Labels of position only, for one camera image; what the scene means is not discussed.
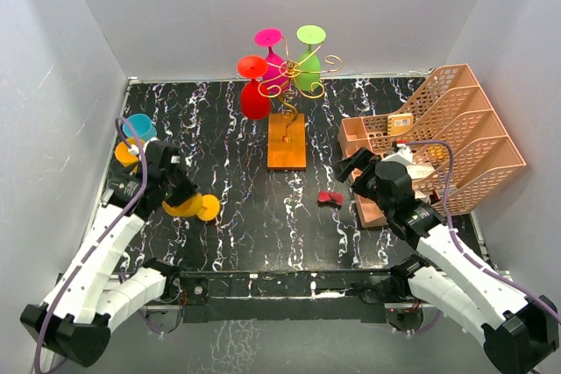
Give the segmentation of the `yellow-base amber wine glass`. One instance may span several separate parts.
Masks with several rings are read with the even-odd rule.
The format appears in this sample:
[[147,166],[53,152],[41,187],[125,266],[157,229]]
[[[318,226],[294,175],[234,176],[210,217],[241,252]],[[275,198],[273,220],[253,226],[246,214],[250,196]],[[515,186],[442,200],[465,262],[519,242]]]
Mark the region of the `yellow-base amber wine glass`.
[[117,145],[114,155],[117,161],[123,166],[124,170],[137,173],[141,167],[139,160],[139,150],[144,148],[145,141],[140,140],[139,144],[134,138],[127,138],[120,141]]

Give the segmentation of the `yellow-base orange wine glass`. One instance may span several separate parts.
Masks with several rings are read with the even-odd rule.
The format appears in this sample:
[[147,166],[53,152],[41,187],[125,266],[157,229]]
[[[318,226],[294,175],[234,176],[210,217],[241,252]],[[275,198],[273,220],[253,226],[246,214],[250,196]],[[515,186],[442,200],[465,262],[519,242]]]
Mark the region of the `yellow-base orange wine glass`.
[[196,216],[201,221],[210,222],[220,213],[221,204],[212,194],[195,194],[179,206],[174,207],[163,201],[162,207],[168,215],[173,217]]

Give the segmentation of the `blue wine glass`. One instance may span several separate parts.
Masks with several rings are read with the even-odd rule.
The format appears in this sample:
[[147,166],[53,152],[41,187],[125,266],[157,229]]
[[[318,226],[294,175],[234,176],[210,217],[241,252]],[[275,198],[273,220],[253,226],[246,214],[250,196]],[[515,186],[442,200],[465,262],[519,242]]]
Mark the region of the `blue wine glass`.
[[157,137],[157,131],[151,118],[146,114],[134,114],[127,118],[132,128],[137,133],[137,136],[144,140],[149,141]]

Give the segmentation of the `red wine glass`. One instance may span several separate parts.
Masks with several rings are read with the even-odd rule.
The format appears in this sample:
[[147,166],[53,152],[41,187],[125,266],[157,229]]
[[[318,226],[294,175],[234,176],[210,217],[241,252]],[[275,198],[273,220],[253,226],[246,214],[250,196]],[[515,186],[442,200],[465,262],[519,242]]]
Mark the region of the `red wine glass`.
[[249,80],[240,96],[241,111],[248,119],[263,119],[271,111],[267,88],[259,82],[259,78],[265,75],[267,68],[266,61],[257,55],[245,56],[238,62],[239,74]]

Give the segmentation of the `pink wine glass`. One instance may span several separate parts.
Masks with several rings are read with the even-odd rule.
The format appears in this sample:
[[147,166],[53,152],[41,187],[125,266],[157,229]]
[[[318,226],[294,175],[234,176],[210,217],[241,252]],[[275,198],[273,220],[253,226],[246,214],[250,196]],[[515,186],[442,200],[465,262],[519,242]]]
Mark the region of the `pink wine glass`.
[[278,88],[282,91],[288,88],[288,78],[282,74],[286,69],[285,60],[273,50],[282,40],[283,34],[277,28],[262,29],[254,36],[255,44],[266,47],[268,50],[265,57],[267,71],[262,76],[262,81],[270,94],[276,94],[279,91]]

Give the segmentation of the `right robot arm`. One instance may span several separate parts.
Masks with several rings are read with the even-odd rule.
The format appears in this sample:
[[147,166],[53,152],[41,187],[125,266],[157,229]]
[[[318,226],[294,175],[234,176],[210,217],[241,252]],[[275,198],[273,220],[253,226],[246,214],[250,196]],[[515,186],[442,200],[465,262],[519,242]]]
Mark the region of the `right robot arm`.
[[501,373],[530,373],[560,346],[560,316],[546,296],[499,275],[456,236],[448,212],[415,197],[399,155],[365,147],[335,165],[337,180],[359,176],[352,192],[373,201],[387,225],[415,254],[391,270],[392,294],[425,301],[452,318],[482,346]]

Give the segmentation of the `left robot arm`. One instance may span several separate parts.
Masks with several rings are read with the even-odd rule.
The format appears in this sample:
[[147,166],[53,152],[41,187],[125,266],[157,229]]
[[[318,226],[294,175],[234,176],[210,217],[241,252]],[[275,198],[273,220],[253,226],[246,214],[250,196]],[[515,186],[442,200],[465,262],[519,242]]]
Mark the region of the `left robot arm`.
[[48,349],[89,367],[106,350],[112,332],[145,304],[179,297],[178,268],[156,258],[122,284],[106,287],[151,213],[180,205],[197,192],[179,147],[153,138],[139,158],[137,173],[127,166],[110,181],[90,232],[53,290],[41,303],[23,309],[20,321],[37,351]]

